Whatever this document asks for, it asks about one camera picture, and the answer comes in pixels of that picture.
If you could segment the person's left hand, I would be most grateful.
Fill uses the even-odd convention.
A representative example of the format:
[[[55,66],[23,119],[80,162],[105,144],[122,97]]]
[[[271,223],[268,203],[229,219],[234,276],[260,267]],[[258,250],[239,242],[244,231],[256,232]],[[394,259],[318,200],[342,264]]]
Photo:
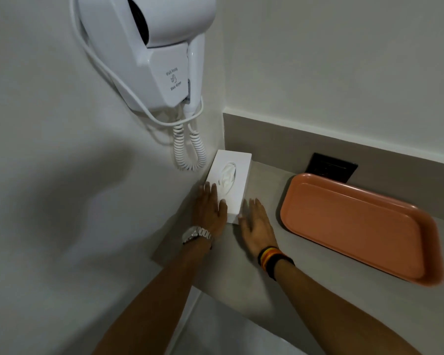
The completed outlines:
[[[220,200],[218,199],[217,186],[215,184],[211,184],[211,186],[211,198],[207,204],[203,204],[204,185],[199,187],[193,207],[191,225],[200,226],[208,230],[212,234],[214,241],[222,234],[226,222],[221,222],[219,219]]]

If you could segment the person's right hand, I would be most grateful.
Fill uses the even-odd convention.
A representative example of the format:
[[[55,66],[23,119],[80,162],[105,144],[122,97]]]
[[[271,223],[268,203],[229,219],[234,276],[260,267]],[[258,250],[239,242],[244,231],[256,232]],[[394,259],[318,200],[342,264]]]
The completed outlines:
[[[242,215],[248,222],[248,235],[241,235],[250,255],[257,259],[261,250],[274,246],[278,248],[273,227],[265,210],[265,221],[254,218],[254,200],[249,199],[243,205]]]

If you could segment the white tissue box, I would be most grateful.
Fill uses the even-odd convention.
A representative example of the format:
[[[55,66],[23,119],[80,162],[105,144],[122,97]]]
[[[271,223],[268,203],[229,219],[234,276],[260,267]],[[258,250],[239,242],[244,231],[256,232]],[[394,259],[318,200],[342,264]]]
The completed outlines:
[[[208,172],[206,181],[217,186],[219,200],[226,200],[228,206],[228,223],[238,224],[238,215],[241,213],[244,202],[251,159],[252,154],[250,153],[219,149]],[[231,190],[227,194],[223,195],[218,190],[217,182],[222,168],[228,162],[233,162],[236,164],[236,177]]]

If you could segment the person's right forearm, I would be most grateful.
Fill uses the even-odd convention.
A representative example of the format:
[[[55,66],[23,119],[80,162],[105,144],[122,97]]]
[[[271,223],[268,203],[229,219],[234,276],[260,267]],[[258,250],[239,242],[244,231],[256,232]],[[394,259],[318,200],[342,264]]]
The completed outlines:
[[[371,315],[329,291],[287,260],[277,283],[326,355],[421,355]]]

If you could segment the person's left forearm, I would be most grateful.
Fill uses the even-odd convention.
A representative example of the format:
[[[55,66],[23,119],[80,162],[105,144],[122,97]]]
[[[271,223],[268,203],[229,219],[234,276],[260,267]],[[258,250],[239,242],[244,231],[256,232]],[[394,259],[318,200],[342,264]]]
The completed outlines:
[[[211,243],[199,237],[134,298],[91,355],[164,355]]]

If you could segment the white tissue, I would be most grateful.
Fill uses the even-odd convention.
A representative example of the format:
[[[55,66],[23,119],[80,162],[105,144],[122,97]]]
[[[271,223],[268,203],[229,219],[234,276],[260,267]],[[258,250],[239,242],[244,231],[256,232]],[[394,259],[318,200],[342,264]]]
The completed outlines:
[[[235,181],[236,177],[236,164],[228,162],[221,170],[219,179],[217,182],[218,190],[223,194],[227,194]]]

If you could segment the silver wristwatch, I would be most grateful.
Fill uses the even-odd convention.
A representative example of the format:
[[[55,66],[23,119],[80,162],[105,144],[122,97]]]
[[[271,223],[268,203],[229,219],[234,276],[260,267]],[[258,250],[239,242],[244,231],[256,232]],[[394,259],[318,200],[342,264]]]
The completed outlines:
[[[209,241],[210,244],[213,242],[213,236],[208,230],[200,226],[191,226],[183,233],[182,244],[185,245],[197,238],[204,238]]]

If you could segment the striped coloured wristband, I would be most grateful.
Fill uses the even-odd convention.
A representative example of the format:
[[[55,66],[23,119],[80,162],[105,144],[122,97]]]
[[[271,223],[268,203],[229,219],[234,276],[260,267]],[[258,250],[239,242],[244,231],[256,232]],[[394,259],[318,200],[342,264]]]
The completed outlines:
[[[280,251],[277,247],[269,246],[261,250],[258,256],[258,263],[260,267],[267,272],[267,264],[273,256],[282,255],[284,256],[284,253]]]

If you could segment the pink plastic tray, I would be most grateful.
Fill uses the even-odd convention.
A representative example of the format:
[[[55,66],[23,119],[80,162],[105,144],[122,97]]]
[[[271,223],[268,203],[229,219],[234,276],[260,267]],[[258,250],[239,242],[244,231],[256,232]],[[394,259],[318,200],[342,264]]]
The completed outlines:
[[[290,180],[280,220],[299,237],[402,280],[444,281],[436,222],[409,203],[302,173]]]

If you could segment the white hair dryer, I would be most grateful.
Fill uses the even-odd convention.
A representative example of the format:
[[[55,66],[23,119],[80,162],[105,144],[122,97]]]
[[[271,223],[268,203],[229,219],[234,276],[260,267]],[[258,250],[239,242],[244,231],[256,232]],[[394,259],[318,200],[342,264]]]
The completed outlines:
[[[202,106],[205,33],[215,19],[216,0],[77,0],[77,11],[82,25],[83,21],[135,22],[149,49],[186,43],[188,95],[178,105],[183,104],[187,118],[196,115]],[[110,77],[114,76],[97,54],[92,57],[103,64]],[[149,110],[132,91],[129,93],[143,112]]]

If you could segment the black wall socket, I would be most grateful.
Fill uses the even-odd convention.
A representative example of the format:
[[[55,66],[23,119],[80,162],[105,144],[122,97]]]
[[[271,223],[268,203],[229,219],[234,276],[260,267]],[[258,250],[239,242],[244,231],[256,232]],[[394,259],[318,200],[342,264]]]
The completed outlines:
[[[323,178],[346,184],[358,164],[340,160],[335,157],[314,153],[308,163],[305,173],[314,174]]]

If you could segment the white hair dryer wall holder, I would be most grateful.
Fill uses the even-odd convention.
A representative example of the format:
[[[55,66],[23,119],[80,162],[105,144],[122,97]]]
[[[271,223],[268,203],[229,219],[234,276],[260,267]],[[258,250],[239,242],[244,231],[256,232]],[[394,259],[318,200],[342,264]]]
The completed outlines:
[[[135,22],[83,21],[97,56],[127,105],[142,112],[129,91],[149,110],[175,107],[188,95],[187,44],[149,49]]]

